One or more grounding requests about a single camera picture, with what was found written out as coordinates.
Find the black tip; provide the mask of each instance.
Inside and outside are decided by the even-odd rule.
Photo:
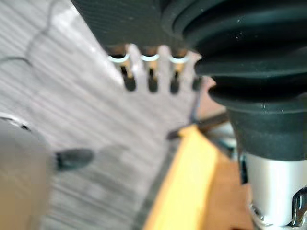
[[[124,66],[121,67],[121,73],[123,75],[126,90],[128,90],[130,92],[135,91],[136,82],[135,82],[134,76],[128,77],[127,70]]]
[[[179,78],[179,73],[175,72],[174,77],[173,77],[173,79],[171,81],[170,88],[169,88],[169,90],[170,90],[170,92],[172,94],[177,94],[179,92],[180,84],[179,84],[179,79],[178,78]]]
[[[201,89],[202,77],[195,77],[192,84],[192,89],[194,91],[199,91]]]
[[[158,79],[154,77],[153,69],[149,70],[148,89],[149,89],[150,92],[157,92],[158,91]]]
[[[56,152],[58,171],[83,168],[92,162],[94,152],[91,149],[67,149]]]

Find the metal pin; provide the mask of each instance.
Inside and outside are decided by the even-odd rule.
[[[116,55],[116,56],[109,55],[108,59],[111,62],[113,62],[115,67],[121,72],[126,89],[128,91],[134,91],[136,89],[136,82],[135,82],[133,73],[131,71],[130,55],[128,53],[126,53],[124,56],[123,55]]]
[[[174,57],[174,56],[169,57],[169,61],[171,62],[171,72],[172,72],[170,92],[172,94],[177,94],[179,91],[179,87],[180,87],[179,78],[188,60],[189,60],[189,57],[187,55],[183,57]]]
[[[150,92],[158,91],[158,77],[156,75],[158,69],[159,54],[151,56],[141,55],[141,60],[144,63],[144,68],[148,73],[148,88]]]

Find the wire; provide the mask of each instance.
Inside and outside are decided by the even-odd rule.
[[[53,0],[49,7],[48,7],[48,12],[47,12],[47,22],[46,26],[40,30],[34,37],[31,39],[31,41],[28,43],[26,50],[24,52],[24,56],[5,56],[0,59],[0,66],[6,62],[9,61],[23,61],[30,67],[34,68],[32,62],[30,61],[31,59],[31,53],[32,50],[35,48],[35,43],[41,36],[46,36],[52,26],[52,17],[53,17],[53,10],[56,4],[59,2],[59,0]]]
[[[22,61],[24,63],[26,63],[32,71],[32,75],[36,78],[36,80],[38,80],[40,83],[42,83],[40,77],[38,76],[38,74],[36,73],[36,68],[33,65],[32,61],[31,61],[31,54],[33,49],[35,48],[35,44],[36,42],[43,36],[47,36],[49,30],[52,27],[52,18],[53,18],[53,10],[56,6],[56,4],[59,2],[59,0],[53,0],[49,6],[48,6],[48,11],[47,11],[47,21],[46,21],[46,25],[43,29],[41,29],[36,35],[33,36],[33,38],[30,40],[30,42],[28,43],[28,45],[26,46],[25,52],[23,56],[5,56],[3,58],[0,58],[0,67],[1,65],[8,63],[8,62],[12,62],[12,61]],[[32,97],[29,96],[29,99],[32,99],[34,97],[34,94],[38,94],[39,90],[37,90],[36,92],[33,92]]]

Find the yellow strip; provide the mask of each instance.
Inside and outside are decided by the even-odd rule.
[[[201,230],[218,149],[196,126],[181,130],[182,141],[144,230]]]

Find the black cable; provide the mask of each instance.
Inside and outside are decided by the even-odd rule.
[[[24,52],[23,56],[5,56],[3,58],[0,58],[0,66],[4,63],[10,62],[10,61],[23,61],[25,62],[28,66],[30,66],[31,68],[34,68],[33,63],[31,62],[31,52],[33,50],[33,48],[35,47],[35,43],[36,41],[41,37],[41,36],[46,36],[52,26],[51,21],[52,21],[52,15],[53,15],[53,9],[56,6],[56,4],[59,2],[59,0],[53,0],[49,7],[48,7],[48,13],[47,13],[47,22],[46,22],[46,26],[40,30],[36,35],[34,35],[34,37],[31,39],[31,41],[28,43],[26,50]],[[35,77],[37,79],[39,79],[35,72],[33,72],[33,75],[35,75]]]

